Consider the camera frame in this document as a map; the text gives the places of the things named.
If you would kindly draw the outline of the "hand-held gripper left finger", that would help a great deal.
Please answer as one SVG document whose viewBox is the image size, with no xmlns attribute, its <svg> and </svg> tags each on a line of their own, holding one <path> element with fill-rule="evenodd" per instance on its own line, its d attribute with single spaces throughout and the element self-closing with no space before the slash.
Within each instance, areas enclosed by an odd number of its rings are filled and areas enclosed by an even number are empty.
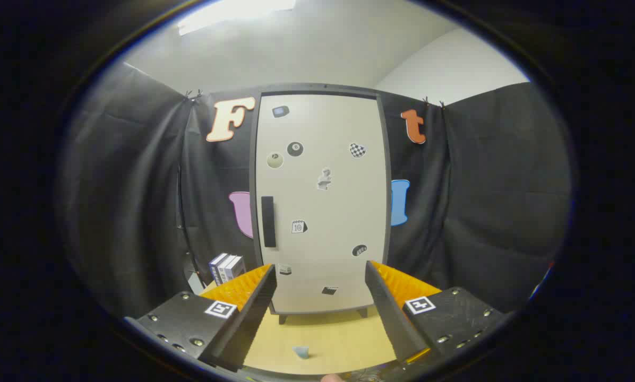
<svg viewBox="0 0 635 382">
<path fill-rule="evenodd" d="M 194 367 L 236 372 L 259 331 L 277 287 L 265 264 L 208 292 L 178 292 L 138 318 L 124 317 L 136 334 Z"/>
</svg>

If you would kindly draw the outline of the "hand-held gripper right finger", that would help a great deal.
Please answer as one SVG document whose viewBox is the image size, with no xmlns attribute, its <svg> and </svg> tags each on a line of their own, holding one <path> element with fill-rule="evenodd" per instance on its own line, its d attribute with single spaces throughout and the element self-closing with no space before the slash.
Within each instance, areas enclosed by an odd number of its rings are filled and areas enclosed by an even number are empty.
<svg viewBox="0 0 635 382">
<path fill-rule="evenodd" d="M 365 283 L 400 362 L 449 362 L 509 321 L 464 288 L 441 290 L 374 261 L 366 263 Z"/>
</svg>

